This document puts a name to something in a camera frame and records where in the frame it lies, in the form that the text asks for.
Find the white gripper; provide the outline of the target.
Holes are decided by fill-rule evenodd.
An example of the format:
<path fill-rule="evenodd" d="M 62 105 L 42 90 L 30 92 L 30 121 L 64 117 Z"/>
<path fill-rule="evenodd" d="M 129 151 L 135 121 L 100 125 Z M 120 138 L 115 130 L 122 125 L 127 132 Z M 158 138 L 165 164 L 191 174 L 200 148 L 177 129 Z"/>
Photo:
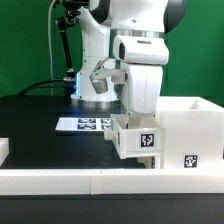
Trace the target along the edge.
<path fill-rule="evenodd" d="M 162 65 L 169 59 L 164 40 L 117 35 L 113 55 L 124 72 L 120 80 L 114 80 L 121 85 L 121 104 L 130 113 L 153 115 L 162 84 Z"/>

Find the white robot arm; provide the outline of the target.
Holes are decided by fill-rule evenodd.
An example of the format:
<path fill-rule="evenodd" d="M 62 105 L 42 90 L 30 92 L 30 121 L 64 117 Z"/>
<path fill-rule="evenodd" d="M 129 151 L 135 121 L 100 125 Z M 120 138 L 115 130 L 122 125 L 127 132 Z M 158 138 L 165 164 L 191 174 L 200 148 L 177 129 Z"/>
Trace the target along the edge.
<path fill-rule="evenodd" d="M 187 0 L 90 0 L 78 17 L 83 65 L 72 98 L 84 105 L 119 101 L 151 116 L 169 50 L 164 35 L 183 19 Z"/>

